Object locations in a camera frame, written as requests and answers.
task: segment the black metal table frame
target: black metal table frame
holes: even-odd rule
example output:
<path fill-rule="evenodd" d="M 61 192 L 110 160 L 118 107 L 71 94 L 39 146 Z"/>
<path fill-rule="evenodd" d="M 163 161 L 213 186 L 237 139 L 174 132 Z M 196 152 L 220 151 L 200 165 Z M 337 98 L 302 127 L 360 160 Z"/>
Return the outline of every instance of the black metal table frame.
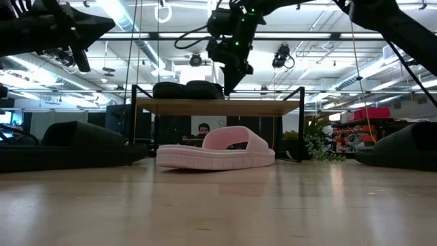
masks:
<path fill-rule="evenodd" d="M 129 122 L 129 144 L 135 143 L 135 132 L 136 132 L 136 121 L 137 121 L 137 91 L 142 92 L 149 98 L 153 98 L 148 94 L 145 90 L 141 89 L 138 85 L 132 85 L 132 97 L 130 98 L 130 122 Z M 283 100 L 287 101 L 292 96 L 299 93 L 299 127 L 298 127 L 298 156 L 296 160 L 293 159 L 281 159 L 285 161 L 302 161 L 302 152 L 305 147 L 304 139 L 303 139 L 303 131 L 304 131 L 304 114 L 305 114 L 305 87 L 301 86 L 294 92 L 290 93 Z M 158 149 L 158 136 L 159 136 L 159 115 L 155 115 L 155 123 L 154 123 L 154 150 Z M 278 153 L 279 143 L 282 140 L 282 116 L 274 117 L 275 124 L 275 136 L 273 143 L 273 150 Z"/>

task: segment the red box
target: red box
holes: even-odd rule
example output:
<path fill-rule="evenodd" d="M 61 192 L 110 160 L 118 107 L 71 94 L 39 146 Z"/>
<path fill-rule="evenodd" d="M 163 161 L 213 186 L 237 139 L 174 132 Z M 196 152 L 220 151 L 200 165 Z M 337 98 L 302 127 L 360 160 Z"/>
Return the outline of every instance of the red box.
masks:
<path fill-rule="evenodd" d="M 390 109 L 388 107 L 370 107 L 367 108 L 369 112 L 369 119 L 385 119 L 390 118 Z M 354 112 L 354 115 L 349 118 L 349 121 L 367 119 L 366 108 L 359 109 Z"/>

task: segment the pink slide sandal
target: pink slide sandal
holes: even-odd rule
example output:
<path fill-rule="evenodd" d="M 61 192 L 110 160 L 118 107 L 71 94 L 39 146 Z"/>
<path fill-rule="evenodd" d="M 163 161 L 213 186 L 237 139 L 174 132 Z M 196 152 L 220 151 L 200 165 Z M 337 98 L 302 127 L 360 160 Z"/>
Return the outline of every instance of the pink slide sandal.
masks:
<path fill-rule="evenodd" d="M 226 150 L 247 142 L 246 150 Z M 274 163 L 267 142 L 244 126 L 216 129 L 206 135 L 202 148 L 183 145 L 160 146 L 156 164 L 161 167 L 231 170 L 264 167 Z"/>

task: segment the ceiling light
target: ceiling light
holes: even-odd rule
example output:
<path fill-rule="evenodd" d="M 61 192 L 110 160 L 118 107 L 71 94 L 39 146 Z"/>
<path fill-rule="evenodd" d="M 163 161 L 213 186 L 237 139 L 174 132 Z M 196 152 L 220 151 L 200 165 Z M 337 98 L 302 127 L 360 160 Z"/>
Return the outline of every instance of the ceiling light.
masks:
<path fill-rule="evenodd" d="M 330 108 L 335 107 L 335 106 L 337 106 L 337 104 L 332 102 L 332 103 L 329 103 L 329 104 L 325 105 L 323 107 L 323 109 L 330 109 Z"/>
<path fill-rule="evenodd" d="M 8 74 L 7 72 L 5 72 L 3 75 L 0 75 L 0 83 L 17 88 L 44 88 L 42 86 L 39 86 L 37 83 L 32 83 L 30 81 L 19 79 L 13 75 Z"/>
<path fill-rule="evenodd" d="M 153 71 L 151 72 L 151 74 L 152 74 L 154 77 L 158 77 L 158 76 L 160 76 L 160 77 L 174 77 L 174 76 L 175 76 L 175 73 L 174 73 L 174 72 L 172 72 L 172 71 L 167 71 L 167 70 L 164 70 L 164 69 L 162 69 L 162 68 L 159 68 L 159 69 L 155 69 L 155 70 L 153 70 Z"/>
<path fill-rule="evenodd" d="M 352 36 L 352 33 L 342 33 L 340 34 L 340 38 L 362 38 L 362 39 L 366 39 L 366 38 L 382 38 L 382 35 L 379 33 L 354 33 L 354 35 Z"/>
<path fill-rule="evenodd" d="M 32 99 L 32 100 L 39 100 L 39 98 L 37 96 L 30 94 L 30 93 L 26 93 L 26 92 L 21 92 L 21 93 L 9 92 L 9 94 L 15 95 L 15 96 L 21 96 L 21 97 Z"/>
<path fill-rule="evenodd" d="M 382 89 L 388 88 L 388 87 L 390 87 L 390 86 L 392 86 L 392 85 L 394 85 L 394 84 L 396 84 L 396 82 L 394 82 L 394 81 L 390 81 L 390 82 L 387 82 L 387 83 L 383 83 L 383 84 L 381 84 L 381 85 L 378 85 L 377 87 L 375 87 L 375 88 L 373 88 L 373 89 L 371 89 L 371 90 L 382 90 Z"/>
<path fill-rule="evenodd" d="M 134 39 L 146 39 L 149 38 L 148 33 L 106 33 L 100 37 L 100 39 L 118 39 L 118 38 L 134 38 Z"/>
<path fill-rule="evenodd" d="M 71 96 L 63 97 L 62 100 L 71 105 L 77 105 L 80 107 L 97 107 L 97 105 L 92 102 L 89 102 L 87 100 L 82 100 L 80 98 L 74 98 Z"/>
<path fill-rule="evenodd" d="M 127 18 L 126 10 L 118 0 L 97 0 L 97 3 L 115 21 Z"/>
<path fill-rule="evenodd" d="M 363 102 L 359 102 L 359 103 L 356 103 L 356 104 L 354 104 L 354 105 L 350 105 L 349 107 L 350 107 L 350 108 L 353 108 L 353 109 L 358 109 L 358 108 L 361 108 L 361 107 L 365 107 L 366 105 L 367 105 L 367 106 L 370 106 L 370 105 L 372 105 L 372 104 L 374 104 L 374 102 L 366 102 L 366 104 L 363 103 Z"/>
<path fill-rule="evenodd" d="M 255 33 L 255 38 L 330 38 L 330 33 Z"/>
<path fill-rule="evenodd" d="M 180 36 L 184 35 L 184 33 L 160 33 L 160 38 L 179 38 Z M 204 38 L 204 37 L 210 37 L 211 35 L 209 33 L 190 33 L 184 38 Z"/>
<path fill-rule="evenodd" d="M 392 97 L 389 97 L 389 98 L 385 98 L 385 99 L 382 99 L 381 101 L 379 101 L 379 103 L 387 103 L 388 101 L 391 101 L 391 100 L 399 98 L 399 97 L 400 96 L 392 96 Z"/>
<path fill-rule="evenodd" d="M 422 82 L 422 85 L 425 88 L 436 86 L 437 79 L 432 80 L 432 81 Z M 415 85 L 415 86 L 411 87 L 411 90 L 420 90 L 420 89 L 421 89 L 421 87 L 419 85 Z"/>

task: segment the shelf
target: shelf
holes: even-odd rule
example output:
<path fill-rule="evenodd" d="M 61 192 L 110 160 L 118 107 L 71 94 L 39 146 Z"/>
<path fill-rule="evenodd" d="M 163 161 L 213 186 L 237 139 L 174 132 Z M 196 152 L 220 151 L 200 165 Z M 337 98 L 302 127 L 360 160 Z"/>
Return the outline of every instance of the shelf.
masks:
<path fill-rule="evenodd" d="M 137 99 L 139 108 L 156 115 L 282 116 L 298 101 Z"/>
<path fill-rule="evenodd" d="M 381 122 L 393 122 L 394 119 L 393 118 L 373 118 L 370 119 L 370 124 L 377 124 L 377 123 L 381 123 Z M 357 121 L 353 121 L 353 122 L 348 122 L 348 123 L 340 123 L 340 124 L 333 124 L 332 127 L 347 127 L 347 126 L 356 126 L 356 125 L 360 125 L 360 124 L 367 124 L 367 119 L 363 119 L 363 120 L 357 120 Z"/>

